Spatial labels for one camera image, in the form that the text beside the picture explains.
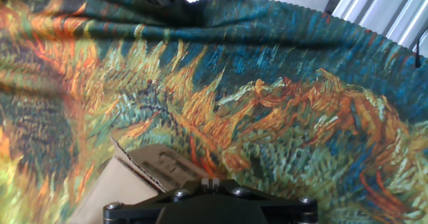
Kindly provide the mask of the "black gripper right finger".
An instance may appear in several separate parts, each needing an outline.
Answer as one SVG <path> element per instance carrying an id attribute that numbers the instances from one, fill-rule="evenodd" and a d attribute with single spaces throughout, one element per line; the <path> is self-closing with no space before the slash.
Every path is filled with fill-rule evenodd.
<path id="1" fill-rule="evenodd" d="M 209 180 L 216 197 L 213 212 L 222 223 L 317 223 L 318 203 L 312 197 L 284 199 L 241 186 L 234 180 Z"/>

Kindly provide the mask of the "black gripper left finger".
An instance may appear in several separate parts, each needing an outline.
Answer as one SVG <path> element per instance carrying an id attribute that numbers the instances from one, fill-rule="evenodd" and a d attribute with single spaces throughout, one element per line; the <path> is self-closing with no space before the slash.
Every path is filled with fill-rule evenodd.
<path id="1" fill-rule="evenodd" d="M 209 187 L 210 179 L 187 181 L 181 187 L 136 204 L 109 203 L 103 207 L 103 224 L 157 223 L 165 207 L 205 194 Z"/>

